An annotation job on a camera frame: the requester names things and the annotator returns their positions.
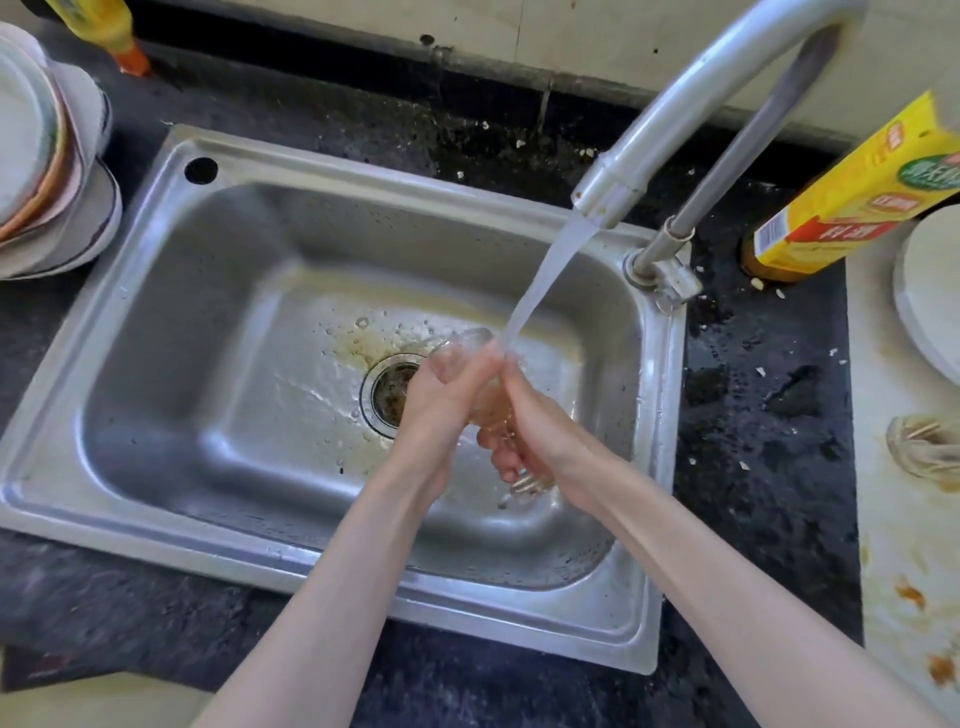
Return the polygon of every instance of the faucet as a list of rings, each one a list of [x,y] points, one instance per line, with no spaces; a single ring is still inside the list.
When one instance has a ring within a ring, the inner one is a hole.
[[[598,228],[619,223],[654,174],[723,102],[787,50],[803,46],[769,98],[654,239],[629,255],[630,280],[655,289],[666,313],[703,290],[677,258],[696,225],[773,141],[806,93],[855,34],[868,0],[760,0],[648,106],[577,184],[573,206]]]

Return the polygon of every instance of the wall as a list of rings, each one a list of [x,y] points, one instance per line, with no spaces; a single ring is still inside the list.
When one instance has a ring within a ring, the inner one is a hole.
[[[329,26],[416,44],[424,34],[454,57],[520,64],[657,91],[751,0],[227,0]],[[849,54],[793,121],[862,137],[893,116],[952,63],[956,0],[873,0]],[[733,100],[762,102],[771,67]]]

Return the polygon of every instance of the brown stain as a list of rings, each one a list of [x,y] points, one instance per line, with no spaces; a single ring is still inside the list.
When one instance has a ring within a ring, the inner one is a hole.
[[[937,480],[937,487],[940,489],[941,493],[954,494],[960,493],[960,482],[956,480]]]
[[[901,577],[900,581],[894,585],[894,589],[901,599],[913,602],[914,606],[921,612],[926,610],[926,597],[924,593],[911,585],[904,577]]]
[[[926,671],[930,673],[934,685],[938,688],[946,688],[949,685],[958,687],[957,665],[950,655],[927,654]]]

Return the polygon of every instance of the human hand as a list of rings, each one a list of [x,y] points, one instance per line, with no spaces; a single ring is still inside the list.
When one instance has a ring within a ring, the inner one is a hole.
[[[386,467],[422,488],[427,505],[436,500],[450,478],[453,451],[477,395],[503,366],[504,356],[490,342],[455,379],[443,384],[427,357],[407,385],[407,400]]]
[[[513,484],[523,470],[540,479],[552,477],[567,500],[601,518],[604,514],[589,485],[596,464],[615,455],[534,389],[515,359],[505,362],[500,381],[513,405],[512,419],[481,429],[477,443],[492,450],[491,462],[501,479]]]

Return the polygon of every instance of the countertop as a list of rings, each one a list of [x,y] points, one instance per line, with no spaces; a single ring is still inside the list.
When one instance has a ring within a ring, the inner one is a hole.
[[[198,47],[196,34],[178,41],[175,21],[154,21],[143,33],[151,37],[154,28],[152,37]],[[271,37],[276,42],[276,34]],[[116,127],[106,162],[127,202],[168,125],[182,122],[445,180],[463,172],[463,184],[568,206],[590,162],[582,152],[609,145],[634,114],[557,94],[538,121],[538,93],[457,75],[451,81],[429,64],[398,61],[406,65],[397,87],[406,90],[391,95],[382,78],[374,93],[320,81],[317,73],[160,44],[147,45],[157,76],[137,80],[63,28],[49,25],[40,39],[56,60],[87,69],[113,103]],[[216,50],[242,56],[235,46],[221,43]],[[262,44],[258,53],[264,54]],[[423,93],[408,93],[420,86],[403,80],[424,74],[436,74],[443,92],[423,84]],[[713,129],[699,134],[656,177],[629,221],[657,227],[729,138]],[[527,143],[517,148],[517,139]],[[752,562],[862,642],[851,385],[849,367],[841,363],[848,346],[844,269],[833,266],[783,287],[781,299],[775,286],[755,290],[737,265],[739,241],[751,226],[828,163],[821,153],[774,145],[699,228],[693,264],[703,269],[706,290],[688,313],[674,492]],[[0,427],[87,272],[0,284]],[[215,690],[285,602],[281,595],[0,531],[0,642],[78,656],[98,667]],[[649,677],[389,621],[355,724],[754,723],[696,635],[666,604],[660,662]]]

